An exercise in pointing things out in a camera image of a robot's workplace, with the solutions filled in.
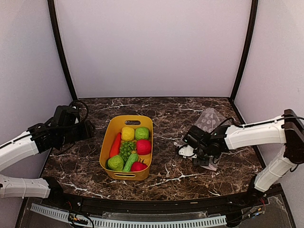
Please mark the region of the clear zip top bag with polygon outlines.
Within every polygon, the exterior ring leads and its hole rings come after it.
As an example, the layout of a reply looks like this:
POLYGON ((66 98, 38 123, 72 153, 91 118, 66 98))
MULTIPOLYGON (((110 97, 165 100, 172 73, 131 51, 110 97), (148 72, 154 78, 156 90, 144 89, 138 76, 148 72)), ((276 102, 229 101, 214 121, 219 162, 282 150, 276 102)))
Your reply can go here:
MULTIPOLYGON (((210 133, 224 120, 225 117, 220 114, 220 112, 218 112, 214 108, 207 108, 202 112, 202 114, 197 119, 194 125, 210 133)), ((177 146, 178 150, 180 147, 187 147, 186 143, 182 140, 175 142, 174 145, 177 146)), ((209 159, 209 165, 201 165, 201 167, 211 171, 216 171, 218 168, 218 164, 215 164, 213 162, 213 157, 211 157, 209 159)))

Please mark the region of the red toy apple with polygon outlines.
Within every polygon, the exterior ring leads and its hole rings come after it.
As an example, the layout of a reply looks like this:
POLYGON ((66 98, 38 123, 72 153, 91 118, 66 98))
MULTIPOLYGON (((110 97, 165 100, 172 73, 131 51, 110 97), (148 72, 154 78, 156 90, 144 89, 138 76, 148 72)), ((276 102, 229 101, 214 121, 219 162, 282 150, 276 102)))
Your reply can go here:
POLYGON ((141 139, 136 143, 136 151, 139 155, 148 155, 152 151, 152 144, 149 140, 141 139))

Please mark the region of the green toy grapes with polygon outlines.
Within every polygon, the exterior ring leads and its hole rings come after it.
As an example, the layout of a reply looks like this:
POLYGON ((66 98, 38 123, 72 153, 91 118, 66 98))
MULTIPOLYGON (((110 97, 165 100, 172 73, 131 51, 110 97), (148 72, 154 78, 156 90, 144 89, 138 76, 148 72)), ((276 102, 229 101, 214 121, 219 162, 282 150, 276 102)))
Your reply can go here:
POLYGON ((129 156, 132 154, 133 151, 136 149, 136 142, 127 141, 122 142, 120 146, 119 155, 123 158, 124 162, 126 162, 129 156))

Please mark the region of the red toy tomato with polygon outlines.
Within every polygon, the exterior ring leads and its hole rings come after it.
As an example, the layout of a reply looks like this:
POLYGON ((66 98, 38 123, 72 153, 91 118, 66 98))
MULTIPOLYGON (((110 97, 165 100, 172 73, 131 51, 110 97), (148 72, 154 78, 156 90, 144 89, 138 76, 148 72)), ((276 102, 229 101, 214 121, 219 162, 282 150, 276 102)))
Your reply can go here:
POLYGON ((134 162, 131 166, 131 172, 137 172, 137 171, 142 171, 145 170, 148 166, 143 163, 143 162, 134 162))

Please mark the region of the yellow toy lemon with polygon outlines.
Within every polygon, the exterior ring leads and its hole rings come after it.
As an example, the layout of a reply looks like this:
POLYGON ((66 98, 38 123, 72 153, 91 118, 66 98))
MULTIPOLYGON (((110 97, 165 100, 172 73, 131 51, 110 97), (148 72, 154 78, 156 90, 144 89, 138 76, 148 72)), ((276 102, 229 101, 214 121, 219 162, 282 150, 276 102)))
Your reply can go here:
POLYGON ((121 130, 121 139, 123 141, 133 141, 135 139, 135 130, 131 127, 123 127, 121 130))

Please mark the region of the green toy lettuce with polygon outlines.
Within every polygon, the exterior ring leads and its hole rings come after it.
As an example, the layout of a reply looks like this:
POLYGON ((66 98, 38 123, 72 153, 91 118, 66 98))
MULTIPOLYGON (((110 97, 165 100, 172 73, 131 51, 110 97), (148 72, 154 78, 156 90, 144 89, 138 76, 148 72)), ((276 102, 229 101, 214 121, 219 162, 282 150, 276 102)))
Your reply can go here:
POLYGON ((113 171, 122 171, 124 169, 124 160, 120 155, 116 155, 108 159, 107 165, 113 171))

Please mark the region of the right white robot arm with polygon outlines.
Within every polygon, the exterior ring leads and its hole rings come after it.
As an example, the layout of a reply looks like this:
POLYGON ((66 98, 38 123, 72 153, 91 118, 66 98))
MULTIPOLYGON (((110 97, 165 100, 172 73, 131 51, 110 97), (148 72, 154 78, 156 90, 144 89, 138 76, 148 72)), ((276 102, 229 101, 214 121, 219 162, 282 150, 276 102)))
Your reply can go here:
POLYGON ((247 146, 281 144, 276 157, 255 177, 253 188, 245 192, 242 201, 253 206, 277 180, 291 168, 304 162, 304 119, 293 110, 262 122, 231 125, 222 123, 210 133, 192 126, 183 140, 200 158, 219 158, 223 152, 247 146))

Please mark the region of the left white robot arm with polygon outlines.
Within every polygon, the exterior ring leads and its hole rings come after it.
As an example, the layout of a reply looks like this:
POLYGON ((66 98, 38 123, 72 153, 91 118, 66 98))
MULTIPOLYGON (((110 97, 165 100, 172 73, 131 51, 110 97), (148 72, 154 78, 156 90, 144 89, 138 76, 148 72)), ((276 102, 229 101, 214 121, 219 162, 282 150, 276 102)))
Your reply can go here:
MULTIPOLYGON (((95 126, 85 120, 70 126, 49 126, 36 124, 15 139, 0 146, 0 170, 50 149, 60 150, 64 145, 93 138, 95 126)), ((0 197, 49 199, 57 207, 67 203, 67 196, 53 177, 39 179, 12 178, 0 176, 0 197)))

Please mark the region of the green toy cabbage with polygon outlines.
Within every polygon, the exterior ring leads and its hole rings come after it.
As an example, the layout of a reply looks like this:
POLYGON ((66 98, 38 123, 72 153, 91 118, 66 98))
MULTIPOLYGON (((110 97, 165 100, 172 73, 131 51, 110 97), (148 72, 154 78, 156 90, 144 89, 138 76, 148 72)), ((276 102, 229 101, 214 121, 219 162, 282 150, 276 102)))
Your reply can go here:
POLYGON ((147 127, 139 127, 135 129, 136 140, 148 140, 150 137, 150 131, 147 127))

